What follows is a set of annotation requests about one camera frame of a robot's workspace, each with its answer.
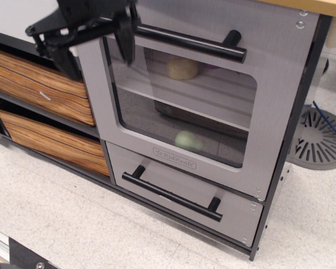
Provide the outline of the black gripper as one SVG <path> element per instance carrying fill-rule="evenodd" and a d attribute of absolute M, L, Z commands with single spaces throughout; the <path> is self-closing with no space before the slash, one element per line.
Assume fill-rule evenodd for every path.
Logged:
<path fill-rule="evenodd" d="M 58 1 L 58 8 L 30 25 L 25 33 L 34 39 L 40 56 L 50 58 L 73 81 L 81 72 L 69 47 L 114 33 L 122 59 L 135 58 L 134 32 L 140 23 L 136 1 Z"/>

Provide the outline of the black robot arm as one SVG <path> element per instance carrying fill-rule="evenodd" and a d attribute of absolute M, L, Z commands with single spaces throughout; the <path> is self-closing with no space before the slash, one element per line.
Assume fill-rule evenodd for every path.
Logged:
<path fill-rule="evenodd" d="M 140 22 L 135 1 L 58 1 L 58 8 L 26 28 L 40 56 L 50 58 L 69 79 L 82 79 L 70 48 L 114 34 L 123 61 L 134 61 L 134 33 Z"/>

